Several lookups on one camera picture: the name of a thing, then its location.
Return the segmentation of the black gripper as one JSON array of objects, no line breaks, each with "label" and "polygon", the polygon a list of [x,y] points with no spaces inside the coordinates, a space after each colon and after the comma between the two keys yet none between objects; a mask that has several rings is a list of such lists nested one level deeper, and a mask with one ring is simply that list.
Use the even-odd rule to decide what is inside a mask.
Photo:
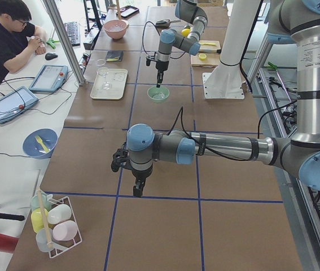
[{"label": "black gripper", "polygon": [[163,83],[164,72],[168,69],[168,66],[169,66],[169,55],[162,54],[160,52],[155,52],[153,55],[147,55],[146,66],[149,66],[151,62],[156,63],[156,69],[157,69],[156,87],[159,88]]},{"label": "black gripper", "polygon": [[120,168],[130,170],[135,177],[135,185],[133,186],[133,196],[142,197],[143,189],[153,170],[153,163],[150,160],[144,164],[138,164],[131,160],[129,150],[126,148],[126,142],[112,155],[111,169],[118,172]]}]

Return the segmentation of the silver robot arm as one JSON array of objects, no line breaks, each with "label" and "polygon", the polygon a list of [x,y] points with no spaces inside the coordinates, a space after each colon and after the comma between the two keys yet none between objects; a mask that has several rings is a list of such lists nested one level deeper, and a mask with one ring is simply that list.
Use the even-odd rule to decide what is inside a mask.
[{"label": "silver robot arm", "polygon": [[160,34],[158,50],[153,56],[146,58],[146,65],[156,63],[157,82],[160,87],[163,82],[164,72],[168,69],[172,48],[176,47],[190,55],[196,55],[200,50],[200,37],[208,25],[205,11],[198,6],[197,1],[178,1],[175,16],[192,25],[189,34],[184,36],[175,29],[163,30]]},{"label": "silver robot arm", "polygon": [[[172,47],[191,55],[198,53],[199,40],[208,23],[206,13],[197,6],[197,1],[178,1],[175,15],[193,25],[185,38],[176,30],[168,29],[160,35],[159,48],[148,56],[146,65],[156,62],[159,89],[164,71],[169,64]],[[220,64],[204,81],[205,96],[212,90],[219,98],[232,98],[235,91],[235,76],[239,76],[240,64],[247,48],[245,37],[250,37],[254,24],[246,28],[240,23],[241,9],[250,7],[249,17],[257,18],[262,1],[234,1],[228,33],[221,50]],[[260,125],[268,112],[261,115],[257,126],[257,139],[226,135],[187,132],[183,127],[182,112],[167,135],[155,133],[146,124],[135,124],[126,134],[126,142],[113,154],[111,169],[128,169],[135,176],[133,195],[141,197],[146,178],[152,173],[153,162],[171,161],[191,164],[195,155],[217,155],[234,161],[261,161],[278,167],[298,178],[304,185],[320,191],[320,1],[271,1],[269,10],[268,40],[270,43],[297,44],[297,98],[289,104],[297,105],[296,131],[290,138],[260,138]]]}]

